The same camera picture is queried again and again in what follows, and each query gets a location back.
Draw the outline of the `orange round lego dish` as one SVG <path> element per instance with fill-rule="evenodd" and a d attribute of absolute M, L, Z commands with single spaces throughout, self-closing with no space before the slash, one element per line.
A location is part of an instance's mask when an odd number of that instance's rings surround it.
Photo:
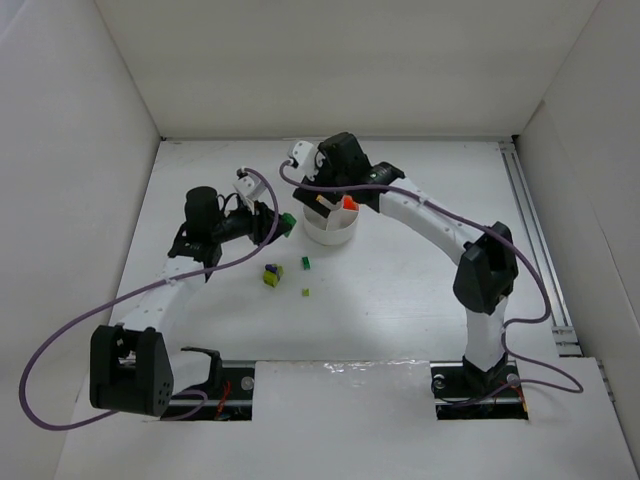
<path fill-rule="evenodd" d="M 342 207 L 345 210 L 351 210 L 351 211 L 358 211 L 359 210 L 359 206 L 358 204 L 353 200 L 353 198 L 351 196 L 344 196 L 342 199 Z"/>

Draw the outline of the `dark green lego brick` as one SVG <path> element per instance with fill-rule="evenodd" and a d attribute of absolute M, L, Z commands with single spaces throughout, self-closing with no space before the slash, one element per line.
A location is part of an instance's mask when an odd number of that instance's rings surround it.
<path fill-rule="evenodd" d="M 285 212 L 279 215 L 278 232 L 281 236 L 288 238 L 292 233 L 297 220 L 291 213 Z"/>

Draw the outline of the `multicolour lego assembly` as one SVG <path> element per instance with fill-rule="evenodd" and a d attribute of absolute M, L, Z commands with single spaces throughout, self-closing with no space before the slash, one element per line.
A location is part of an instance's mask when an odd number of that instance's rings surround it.
<path fill-rule="evenodd" d="M 272 288 L 275 288 L 281 280 L 284 273 L 283 267 L 278 264 L 266 264 L 263 273 L 263 282 Z"/>

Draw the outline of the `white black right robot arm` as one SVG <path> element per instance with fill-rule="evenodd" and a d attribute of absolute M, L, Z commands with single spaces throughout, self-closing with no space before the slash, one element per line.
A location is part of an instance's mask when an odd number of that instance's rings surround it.
<path fill-rule="evenodd" d="M 293 196 L 327 218 L 343 196 L 411 228 L 438 247 L 456 266 L 453 292 L 466 311 L 467 345 L 462 372 L 471 393 L 487 394 L 507 363 L 501 343 L 508 298 L 518 267 L 508 248 L 510 229 L 501 222 L 478 233 L 446 213 L 405 173 L 388 162 L 370 163 L 356 137 L 336 134 L 318 145 L 296 140 L 290 165 L 304 176 Z"/>

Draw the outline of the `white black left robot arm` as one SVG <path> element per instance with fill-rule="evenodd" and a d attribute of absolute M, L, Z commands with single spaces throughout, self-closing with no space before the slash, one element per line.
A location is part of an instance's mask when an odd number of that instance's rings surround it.
<path fill-rule="evenodd" d="M 179 227 L 160 284 L 113 326 L 96 328 L 90 342 L 89 400 L 97 409 L 161 417 L 176 395 L 206 399 L 223 383 L 216 350 L 180 346 L 172 329 L 218 267 L 222 246 L 241 237 L 264 247 L 292 226 L 276 204 L 260 201 L 271 187 L 254 175 L 234 184 L 235 209 L 224 212 L 211 187 L 187 192 Z"/>

